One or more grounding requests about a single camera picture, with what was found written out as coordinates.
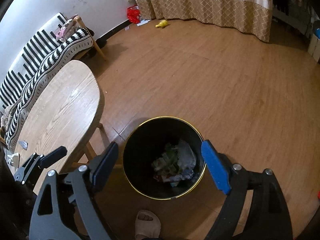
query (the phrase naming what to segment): striped sofa cover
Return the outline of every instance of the striped sofa cover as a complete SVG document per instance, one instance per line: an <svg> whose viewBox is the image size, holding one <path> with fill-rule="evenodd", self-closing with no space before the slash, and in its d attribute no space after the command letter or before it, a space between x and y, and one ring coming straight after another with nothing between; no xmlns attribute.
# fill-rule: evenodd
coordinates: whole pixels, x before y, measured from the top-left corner
<svg viewBox="0 0 320 240"><path fill-rule="evenodd" d="M21 98L5 134L11 152L14 152L31 108L47 84L77 53L93 46L93 40L84 28L65 42L56 41L53 31L65 22L63 15L58 13L42 26L18 54L0 87L1 115L7 106Z"/></svg>

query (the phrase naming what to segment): trash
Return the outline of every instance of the trash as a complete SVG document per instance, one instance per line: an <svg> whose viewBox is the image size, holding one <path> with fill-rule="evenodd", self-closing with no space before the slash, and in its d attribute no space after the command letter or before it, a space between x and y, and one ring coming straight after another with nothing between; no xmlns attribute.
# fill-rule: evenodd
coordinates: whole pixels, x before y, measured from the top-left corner
<svg viewBox="0 0 320 240"><path fill-rule="evenodd" d="M28 143L26 141L18 141L18 143L21 145L21 147L24 149L24 150L27 150L28 149Z"/></svg>
<svg viewBox="0 0 320 240"><path fill-rule="evenodd" d="M159 27L164 28L164 27L166 27L168 25L169 24L168 24L167 20L162 20L162 21L159 22L159 24L156 25L156 28L159 28Z"/></svg>
<svg viewBox="0 0 320 240"><path fill-rule="evenodd" d="M14 153L14 154L8 154L7 155L9 159L7 160L7 163L15 168L19 167L19 161L20 161L20 154Z"/></svg>
<svg viewBox="0 0 320 240"><path fill-rule="evenodd" d="M196 166L196 155L190 145L180 139L178 145L167 143L162 157L151 164L156 172L153 176L158 182L170 182L176 187L180 180L192 179Z"/></svg>
<svg viewBox="0 0 320 240"><path fill-rule="evenodd" d="M148 23L148 22L150 22L151 20L142 20L141 22L139 22L138 24L137 24L137 26L140 26L140 25L144 25L144 24L146 24L146 23Z"/></svg>
<svg viewBox="0 0 320 240"><path fill-rule="evenodd" d="M127 18L132 23L139 23L140 22L140 10L138 6L130 6L127 8Z"/></svg>

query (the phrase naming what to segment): wooden table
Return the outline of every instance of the wooden table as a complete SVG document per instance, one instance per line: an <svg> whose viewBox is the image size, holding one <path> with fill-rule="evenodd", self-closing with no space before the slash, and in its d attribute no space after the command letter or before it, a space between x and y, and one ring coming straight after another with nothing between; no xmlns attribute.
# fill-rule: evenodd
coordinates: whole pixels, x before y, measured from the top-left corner
<svg viewBox="0 0 320 240"><path fill-rule="evenodd" d="M81 61L67 63L44 89L23 125L19 141L28 142L24 150L17 144L20 165L34 152L47 155L65 146L67 156L45 169L35 188L38 194L42 182L51 169L64 172L83 155L104 106L104 96L88 66Z"/></svg>

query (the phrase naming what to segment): beige curtain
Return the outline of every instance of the beige curtain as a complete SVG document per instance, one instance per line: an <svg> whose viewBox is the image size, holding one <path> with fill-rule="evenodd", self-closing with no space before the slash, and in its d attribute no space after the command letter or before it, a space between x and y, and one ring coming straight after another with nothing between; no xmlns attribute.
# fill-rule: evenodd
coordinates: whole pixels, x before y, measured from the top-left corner
<svg viewBox="0 0 320 240"><path fill-rule="evenodd" d="M146 19L197 19L234 27L268 42L272 0L136 0Z"/></svg>

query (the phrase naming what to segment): black trash can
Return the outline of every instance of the black trash can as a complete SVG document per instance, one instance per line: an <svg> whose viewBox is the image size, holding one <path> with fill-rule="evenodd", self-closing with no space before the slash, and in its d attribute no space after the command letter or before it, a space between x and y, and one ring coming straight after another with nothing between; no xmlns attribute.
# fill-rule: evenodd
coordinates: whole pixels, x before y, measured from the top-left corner
<svg viewBox="0 0 320 240"><path fill-rule="evenodd" d="M194 176L180 181L178 186L157 182L153 178L151 163L161 157L166 143L177 145L179 139L186 141L197 157ZM140 194L156 200L181 197L200 182L205 162L201 155L201 134L190 123L177 117L160 116L149 119L132 132L124 148L124 174L131 186Z"/></svg>

